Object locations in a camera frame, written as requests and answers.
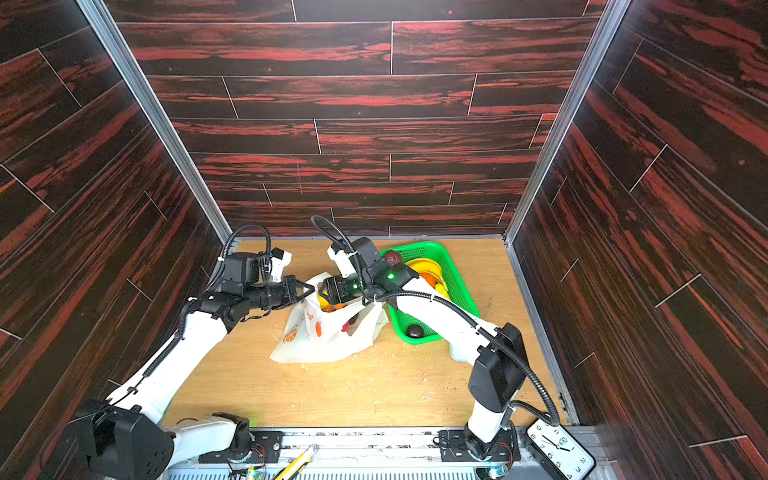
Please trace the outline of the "white plastic bag orange print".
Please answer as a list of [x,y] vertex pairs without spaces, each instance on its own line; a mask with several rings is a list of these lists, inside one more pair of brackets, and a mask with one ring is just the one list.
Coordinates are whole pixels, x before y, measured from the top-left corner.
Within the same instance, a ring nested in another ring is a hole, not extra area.
[[277,363],[326,363],[343,360],[372,346],[388,323],[381,303],[352,299],[325,312],[317,293],[295,305],[270,359]]

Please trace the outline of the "yellow lemon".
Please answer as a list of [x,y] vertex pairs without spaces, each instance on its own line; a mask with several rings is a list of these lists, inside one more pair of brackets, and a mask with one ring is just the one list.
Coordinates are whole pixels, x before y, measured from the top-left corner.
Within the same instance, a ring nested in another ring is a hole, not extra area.
[[330,312],[335,310],[335,306],[330,304],[328,300],[321,295],[318,296],[318,302],[319,302],[320,308],[325,312]]

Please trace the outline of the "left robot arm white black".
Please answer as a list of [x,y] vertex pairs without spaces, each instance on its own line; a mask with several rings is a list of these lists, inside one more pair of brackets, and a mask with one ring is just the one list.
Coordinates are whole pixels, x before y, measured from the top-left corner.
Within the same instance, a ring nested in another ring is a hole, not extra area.
[[88,470],[113,479],[158,479],[170,466],[200,456],[240,462],[253,452],[250,423],[217,413],[172,427],[162,424],[187,378],[254,309],[295,305],[314,287],[289,275],[279,282],[219,281],[183,307],[171,338],[103,401],[83,403],[76,435]]

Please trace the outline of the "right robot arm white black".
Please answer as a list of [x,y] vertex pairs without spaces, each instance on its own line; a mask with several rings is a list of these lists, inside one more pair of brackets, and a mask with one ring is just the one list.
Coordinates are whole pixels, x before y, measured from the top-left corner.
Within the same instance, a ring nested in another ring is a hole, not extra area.
[[335,239],[327,253],[346,284],[331,288],[332,293],[354,293],[418,319],[449,342],[455,360],[472,366],[468,390],[474,406],[464,427],[469,446],[492,446],[516,409],[560,425],[555,403],[529,366],[519,331],[511,324],[498,327],[469,313],[398,253],[381,254],[366,237]]

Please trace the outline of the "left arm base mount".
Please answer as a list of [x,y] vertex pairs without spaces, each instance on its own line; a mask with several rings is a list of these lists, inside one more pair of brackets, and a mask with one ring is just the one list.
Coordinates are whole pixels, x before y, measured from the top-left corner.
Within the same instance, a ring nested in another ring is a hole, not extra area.
[[270,464],[278,462],[282,448],[282,431],[253,429],[249,419],[234,414],[216,412],[213,416],[233,421],[235,424],[234,436],[226,449],[200,455],[198,457],[199,463]]

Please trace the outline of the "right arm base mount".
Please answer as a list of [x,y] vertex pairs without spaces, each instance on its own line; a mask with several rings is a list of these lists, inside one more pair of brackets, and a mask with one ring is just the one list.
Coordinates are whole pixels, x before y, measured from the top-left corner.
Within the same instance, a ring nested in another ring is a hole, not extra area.
[[442,462],[506,462],[521,460],[517,435],[501,429],[492,442],[483,442],[467,428],[439,430],[433,438]]

